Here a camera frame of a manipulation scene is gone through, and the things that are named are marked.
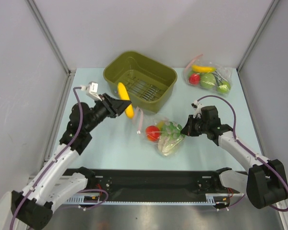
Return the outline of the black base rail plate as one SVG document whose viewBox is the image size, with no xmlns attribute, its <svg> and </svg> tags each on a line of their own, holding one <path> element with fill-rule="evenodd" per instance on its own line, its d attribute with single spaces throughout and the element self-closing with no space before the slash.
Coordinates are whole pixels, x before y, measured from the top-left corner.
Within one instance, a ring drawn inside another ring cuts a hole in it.
<svg viewBox="0 0 288 230">
<path fill-rule="evenodd" d="M 228 205 L 243 196 L 223 186 L 217 171 L 94 170 L 84 204 Z"/>
</svg>

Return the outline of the yellow fake lemon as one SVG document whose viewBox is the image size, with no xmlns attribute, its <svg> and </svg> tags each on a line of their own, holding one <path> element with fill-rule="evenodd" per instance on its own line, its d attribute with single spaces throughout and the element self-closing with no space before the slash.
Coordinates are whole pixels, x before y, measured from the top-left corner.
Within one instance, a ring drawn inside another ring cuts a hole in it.
<svg viewBox="0 0 288 230">
<path fill-rule="evenodd" d="M 160 121 L 160 122 L 156 125 L 156 127 L 159 128 L 159 129 L 161 129 L 161 128 L 163 127 L 164 123 L 165 123 L 164 121 Z"/>
</svg>

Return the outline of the olive green plastic bin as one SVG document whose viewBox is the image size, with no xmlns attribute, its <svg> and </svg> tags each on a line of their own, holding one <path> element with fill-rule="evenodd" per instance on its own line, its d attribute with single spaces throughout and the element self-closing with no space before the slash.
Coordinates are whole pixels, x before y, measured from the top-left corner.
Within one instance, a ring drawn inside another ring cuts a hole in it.
<svg viewBox="0 0 288 230">
<path fill-rule="evenodd" d="M 126 51 L 113 60 L 103 72 L 113 94 L 123 83 L 135 107 L 158 113 L 170 98 L 177 73 L 174 69 L 136 51 Z"/>
</svg>

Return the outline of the clear zip top bag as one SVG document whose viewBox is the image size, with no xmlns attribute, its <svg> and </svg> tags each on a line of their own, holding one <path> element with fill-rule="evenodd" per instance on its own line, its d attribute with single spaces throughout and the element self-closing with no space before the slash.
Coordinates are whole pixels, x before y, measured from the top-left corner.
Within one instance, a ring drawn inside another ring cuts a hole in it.
<svg viewBox="0 0 288 230">
<path fill-rule="evenodd" d="M 137 135 L 165 157 L 175 154 L 185 139 L 182 125 L 161 114 L 148 114 L 137 107 L 132 122 Z"/>
</svg>

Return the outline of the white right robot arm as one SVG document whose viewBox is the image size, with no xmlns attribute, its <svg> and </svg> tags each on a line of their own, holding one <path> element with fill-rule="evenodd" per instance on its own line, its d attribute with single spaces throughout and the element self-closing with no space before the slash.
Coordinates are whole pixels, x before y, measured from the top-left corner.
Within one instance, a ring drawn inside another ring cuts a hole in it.
<svg viewBox="0 0 288 230">
<path fill-rule="evenodd" d="M 227 151 L 246 171 L 219 170 L 212 179 L 212 188 L 224 192 L 228 187 L 245 194 L 251 204 L 261 209 L 288 199 L 288 183 L 283 164 L 252 152 L 235 135 L 234 129 L 222 124 L 215 106 L 192 103 L 195 110 L 188 116 L 181 134 L 198 137 L 205 134 L 209 140 Z"/>
</svg>

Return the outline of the right aluminium frame post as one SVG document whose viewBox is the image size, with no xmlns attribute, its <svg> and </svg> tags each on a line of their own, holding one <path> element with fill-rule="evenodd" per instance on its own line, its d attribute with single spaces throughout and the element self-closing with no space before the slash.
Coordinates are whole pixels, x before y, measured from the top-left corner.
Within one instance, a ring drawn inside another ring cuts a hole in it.
<svg viewBox="0 0 288 230">
<path fill-rule="evenodd" d="M 267 27 L 268 23 L 272 19 L 272 17 L 273 17 L 279 4 L 280 4 L 280 0 L 271 1 L 271 4 L 269 5 L 264 17 L 262 18 L 258 28 L 256 29 L 254 36 L 252 37 L 246 51 L 243 54 L 243 56 L 242 56 L 242 58 L 238 64 L 238 67 L 236 68 L 237 73 L 241 72 L 241 70 L 242 70 L 243 66 L 245 65 L 246 61 L 248 60 L 250 54 L 252 53 L 256 44 L 258 43 L 259 39 L 261 38 L 265 28 Z"/>
</svg>

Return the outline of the large green fake apple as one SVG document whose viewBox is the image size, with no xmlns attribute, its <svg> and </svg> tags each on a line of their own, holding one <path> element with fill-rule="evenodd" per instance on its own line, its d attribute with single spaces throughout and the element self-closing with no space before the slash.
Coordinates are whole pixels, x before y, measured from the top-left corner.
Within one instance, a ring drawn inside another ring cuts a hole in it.
<svg viewBox="0 0 288 230">
<path fill-rule="evenodd" d="M 212 89 L 216 86 L 216 79 L 212 73 L 204 73 L 200 77 L 201 87 L 205 89 Z"/>
</svg>

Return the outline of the red fake tomato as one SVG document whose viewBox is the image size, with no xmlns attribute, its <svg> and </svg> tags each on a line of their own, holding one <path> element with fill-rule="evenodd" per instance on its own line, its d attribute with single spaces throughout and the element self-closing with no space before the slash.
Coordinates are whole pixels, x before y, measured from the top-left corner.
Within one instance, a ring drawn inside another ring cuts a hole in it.
<svg viewBox="0 0 288 230">
<path fill-rule="evenodd" d="M 198 73 L 193 73 L 189 76 L 189 84 L 197 85 L 200 82 L 200 75 Z"/>
<path fill-rule="evenodd" d="M 149 141 L 155 142 L 159 140 L 160 129 L 157 126 L 148 126 L 145 129 L 146 137 Z"/>
</svg>

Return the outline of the far clear zip bag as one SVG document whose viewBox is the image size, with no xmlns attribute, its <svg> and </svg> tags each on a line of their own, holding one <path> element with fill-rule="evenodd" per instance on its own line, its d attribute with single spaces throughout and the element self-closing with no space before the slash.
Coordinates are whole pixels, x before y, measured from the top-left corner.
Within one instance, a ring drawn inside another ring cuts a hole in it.
<svg viewBox="0 0 288 230">
<path fill-rule="evenodd" d="M 186 84 L 201 87 L 219 94 L 228 95 L 232 88 L 232 69 L 203 59 L 197 55 L 185 67 L 183 78 Z"/>
</svg>

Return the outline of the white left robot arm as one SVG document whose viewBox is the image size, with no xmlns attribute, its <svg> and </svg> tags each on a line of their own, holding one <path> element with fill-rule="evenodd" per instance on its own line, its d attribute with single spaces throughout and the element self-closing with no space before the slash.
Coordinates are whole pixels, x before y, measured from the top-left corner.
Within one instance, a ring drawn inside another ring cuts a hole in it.
<svg viewBox="0 0 288 230">
<path fill-rule="evenodd" d="M 92 140 L 91 131 L 107 117 L 116 118 L 131 106 L 128 95 L 115 99 L 108 94 L 90 93 L 95 106 L 90 108 L 80 100 L 72 107 L 66 130 L 59 145 L 46 165 L 20 192 L 12 191 L 12 230 L 16 220 L 41 230 L 51 220 L 54 212 L 78 192 L 90 192 L 96 187 L 92 170 L 81 167 L 72 177 L 58 187 L 60 179 L 69 165 L 76 160 Z"/>
</svg>

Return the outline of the clear zip bag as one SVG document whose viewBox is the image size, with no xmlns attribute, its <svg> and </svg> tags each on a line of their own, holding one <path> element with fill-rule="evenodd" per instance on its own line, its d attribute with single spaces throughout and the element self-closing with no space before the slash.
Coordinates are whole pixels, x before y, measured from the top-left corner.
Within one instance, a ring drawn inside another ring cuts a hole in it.
<svg viewBox="0 0 288 230">
<path fill-rule="evenodd" d="M 232 88 L 232 69 L 203 59 L 197 55 L 185 67 L 183 78 L 186 84 L 201 87 L 219 94 L 228 95 Z"/>
<path fill-rule="evenodd" d="M 137 107 L 132 122 L 137 135 L 165 157 L 175 154 L 185 139 L 182 125 L 161 114 L 148 114 Z"/>
</svg>

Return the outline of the aluminium frame post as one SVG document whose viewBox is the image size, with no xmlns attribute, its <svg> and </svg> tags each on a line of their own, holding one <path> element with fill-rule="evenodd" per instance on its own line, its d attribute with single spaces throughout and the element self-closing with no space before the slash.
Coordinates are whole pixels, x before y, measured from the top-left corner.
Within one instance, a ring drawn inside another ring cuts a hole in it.
<svg viewBox="0 0 288 230">
<path fill-rule="evenodd" d="M 52 32 L 49 29 L 49 26 L 47 25 L 41 11 L 38 8 L 38 5 L 34 0 L 25 0 L 28 8 L 30 9 L 33 17 L 36 20 L 37 25 L 39 26 L 41 32 L 43 33 L 45 39 L 47 40 L 53 54 L 55 55 L 56 59 L 58 60 L 60 66 L 64 70 L 64 72 L 69 76 L 70 70 L 69 67 L 62 55 L 62 52 L 60 51 L 60 48 L 55 41 L 55 38 L 52 35 Z"/>
<path fill-rule="evenodd" d="M 254 36 L 252 37 L 246 51 L 243 54 L 243 56 L 242 56 L 242 58 L 238 64 L 238 67 L 236 68 L 237 73 L 241 72 L 241 70 L 242 70 L 243 66 L 245 65 L 246 61 L 248 60 L 250 54 L 252 53 L 256 44 L 258 43 L 259 39 L 261 38 L 265 28 L 267 27 L 268 23 L 272 19 L 272 17 L 273 17 L 279 4 L 280 4 L 280 0 L 271 1 L 271 4 L 269 5 L 264 17 L 262 18 L 258 28 L 256 29 Z"/>
</svg>

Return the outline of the small green fake apple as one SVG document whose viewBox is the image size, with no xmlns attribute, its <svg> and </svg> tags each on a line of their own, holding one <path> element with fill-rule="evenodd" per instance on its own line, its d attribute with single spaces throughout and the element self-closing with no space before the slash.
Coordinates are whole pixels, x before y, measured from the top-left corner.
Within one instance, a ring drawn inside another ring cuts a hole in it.
<svg viewBox="0 0 288 230">
<path fill-rule="evenodd" d="M 216 90 L 222 94 L 229 94 L 230 89 L 231 89 L 230 83 L 227 81 L 222 81 Z"/>
</svg>

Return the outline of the left aluminium frame post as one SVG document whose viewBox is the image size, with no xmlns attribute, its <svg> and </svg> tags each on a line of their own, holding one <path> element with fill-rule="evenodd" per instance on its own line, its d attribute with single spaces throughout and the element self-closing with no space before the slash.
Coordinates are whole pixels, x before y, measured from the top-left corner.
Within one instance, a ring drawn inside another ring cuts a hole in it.
<svg viewBox="0 0 288 230">
<path fill-rule="evenodd" d="M 38 8 L 38 5 L 34 0 L 25 0 L 28 8 L 30 9 L 33 17 L 36 20 L 37 25 L 39 26 L 41 32 L 43 33 L 45 39 L 47 40 L 53 54 L 55 55 L 56 59 L 58 60 L 60 66 L 64 70 L 64 72 L 69 76 L 70 70 L 69 67 L 62 55 L 62 52 L 60 51 L 60 48 L 55 41 L 55 38 L 52 35 L 52 32 L 49 29 L 49 26 L 47 25 L 41 11 Z"/>
</svg>

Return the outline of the fake napa cabbage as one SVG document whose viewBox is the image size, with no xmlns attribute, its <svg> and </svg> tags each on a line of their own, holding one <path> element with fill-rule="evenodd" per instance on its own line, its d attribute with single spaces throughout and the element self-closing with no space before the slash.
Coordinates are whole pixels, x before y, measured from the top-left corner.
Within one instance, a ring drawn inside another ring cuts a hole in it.
<svg viewBox="0 0 288 230">
<path fill-rule="evenodd" d="M 169 156 L 177 152 L 180 144 L 184 141 L 185 135 L 180 131 L 182 126 L 176 122 L 165 121 L 161 128 L 161 134 L 158 140 L 158 151 L 163 156 Z"/>
</svg>

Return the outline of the yellow fake banana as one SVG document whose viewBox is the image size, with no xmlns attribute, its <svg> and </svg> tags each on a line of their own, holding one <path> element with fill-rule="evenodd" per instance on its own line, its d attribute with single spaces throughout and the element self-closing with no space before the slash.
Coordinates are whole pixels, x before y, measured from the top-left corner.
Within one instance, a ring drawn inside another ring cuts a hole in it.
<svg viewBox="0 0 288 230">
<path fill-rule="evenodd" d="M 130 100 L 130 97 L 128 95 L 127 89 L 125 85 L 122 82 L 118 83 L 118 95 L 121 100 Z M 133 119 L 134 116 L 134 111 L 132 104 L 130 104 L 126 109 L 125 109 L 125 114 L 129 119 Z"/>
<path fill-rule="evenodd" d="M 216 71 L 215 67 L 192 65 L 192 70 L 199 73 L 210 73 Z"/>
</svg>

